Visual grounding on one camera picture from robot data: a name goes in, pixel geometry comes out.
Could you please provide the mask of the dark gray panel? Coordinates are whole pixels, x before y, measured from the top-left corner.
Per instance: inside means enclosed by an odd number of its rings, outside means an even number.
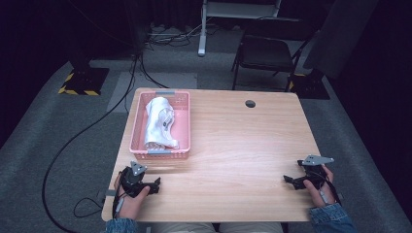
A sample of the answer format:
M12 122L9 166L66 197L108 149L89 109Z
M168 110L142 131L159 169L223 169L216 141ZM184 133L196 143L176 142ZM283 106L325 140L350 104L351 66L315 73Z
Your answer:
M378 2L335 0L303 65L309 79L339 77Z

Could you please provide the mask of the white metal stand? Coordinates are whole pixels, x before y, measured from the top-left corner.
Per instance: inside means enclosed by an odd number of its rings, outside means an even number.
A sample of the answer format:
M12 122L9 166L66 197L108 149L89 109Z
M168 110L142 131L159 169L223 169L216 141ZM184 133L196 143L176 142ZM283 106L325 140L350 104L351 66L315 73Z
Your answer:
M259 18L278 15L282 0L274 0L270 4L258 3L227 3L213 0L203 0L201 8L201 32L198 45L198 55L206 54L207 19L209 17L228 18Z

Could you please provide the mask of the black upright post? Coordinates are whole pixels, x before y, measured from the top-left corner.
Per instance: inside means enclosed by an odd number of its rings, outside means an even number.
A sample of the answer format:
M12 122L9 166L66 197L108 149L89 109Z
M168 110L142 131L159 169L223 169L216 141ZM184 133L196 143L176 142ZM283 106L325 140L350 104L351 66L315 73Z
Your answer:
M124 0L133 50L136 56L143 53L149 39L150 21L146 0Z

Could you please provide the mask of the black folding chair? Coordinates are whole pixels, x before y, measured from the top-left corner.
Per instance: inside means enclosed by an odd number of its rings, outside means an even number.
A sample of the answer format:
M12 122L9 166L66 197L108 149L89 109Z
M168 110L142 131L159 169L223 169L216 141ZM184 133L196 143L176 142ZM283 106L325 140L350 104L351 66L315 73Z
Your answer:
M235 89L239 68L288 73L285 91L290 89L292 76L303 49L316 29L306 20L286 17L252 19L242 34L231 67L232 89Z

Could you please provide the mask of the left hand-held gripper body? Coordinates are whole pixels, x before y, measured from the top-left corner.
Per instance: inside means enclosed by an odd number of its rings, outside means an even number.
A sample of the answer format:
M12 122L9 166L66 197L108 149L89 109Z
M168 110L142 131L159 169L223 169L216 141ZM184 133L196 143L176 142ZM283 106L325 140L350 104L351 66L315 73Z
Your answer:
M146 166L141 165L136 161L131 161L130 165L122 170L120 175L120 185L128 196L132 198L136 197L146 186L143 183L146 170Z

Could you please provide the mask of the person's left hand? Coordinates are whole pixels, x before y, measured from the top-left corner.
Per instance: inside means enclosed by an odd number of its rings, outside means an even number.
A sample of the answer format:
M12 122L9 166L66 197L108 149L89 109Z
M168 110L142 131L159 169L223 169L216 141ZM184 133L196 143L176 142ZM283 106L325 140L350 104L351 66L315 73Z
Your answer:
M125 193L120 185L120 177L117 177L114 184L119 195L120 210L116 213L116 218L130 218L136 220L139 216L144 199L149 195L150 188L145 186L136 197L130 197Z

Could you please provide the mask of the black base with hazard stripes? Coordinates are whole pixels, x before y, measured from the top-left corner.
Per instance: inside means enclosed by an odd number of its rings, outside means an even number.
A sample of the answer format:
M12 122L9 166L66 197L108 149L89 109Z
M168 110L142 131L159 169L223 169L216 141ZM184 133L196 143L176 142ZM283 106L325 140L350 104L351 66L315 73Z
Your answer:
M291 74L288 77L288 91L295 93L299 99L328 100L328 92L321 80L309 75Z
M59 94L98 96L109 73L108 68L90 68L80 72L73 69L59 89Z

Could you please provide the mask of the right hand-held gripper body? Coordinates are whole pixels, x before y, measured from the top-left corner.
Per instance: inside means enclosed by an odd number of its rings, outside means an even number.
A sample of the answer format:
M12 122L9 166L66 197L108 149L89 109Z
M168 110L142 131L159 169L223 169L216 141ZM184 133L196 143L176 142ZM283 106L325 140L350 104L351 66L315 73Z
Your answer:
M330 157L310 154L305 159L298 160L297 164L305 172L304 180L308 180L316 188L320 188L326 180L326 172L323 166L333 161L334 159Z

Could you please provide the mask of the person's right hand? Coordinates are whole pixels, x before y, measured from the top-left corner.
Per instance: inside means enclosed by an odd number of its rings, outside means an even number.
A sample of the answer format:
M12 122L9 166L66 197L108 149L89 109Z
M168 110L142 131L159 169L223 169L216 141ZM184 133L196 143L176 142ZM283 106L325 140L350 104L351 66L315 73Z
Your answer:
M322 208L327 205L334 204L336 199L332 193L330 185L324 182L323 186L316 188L310 181L304 180L303 184L311 195L313 204L317 208Z

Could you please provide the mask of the pink plastic basket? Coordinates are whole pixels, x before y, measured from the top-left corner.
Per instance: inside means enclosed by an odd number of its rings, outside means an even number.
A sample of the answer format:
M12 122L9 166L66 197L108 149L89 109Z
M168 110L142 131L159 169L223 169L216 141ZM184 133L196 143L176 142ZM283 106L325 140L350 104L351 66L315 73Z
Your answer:
M148 122L146 106L156 97L164 97L175 111L175 122L171 126L171 136L179 143L177 149L147 150L144 145L145 127ZM129 151L137 159L186 159L190 149L190 101L189 93L182 90L137 91L137 102L130 131Z

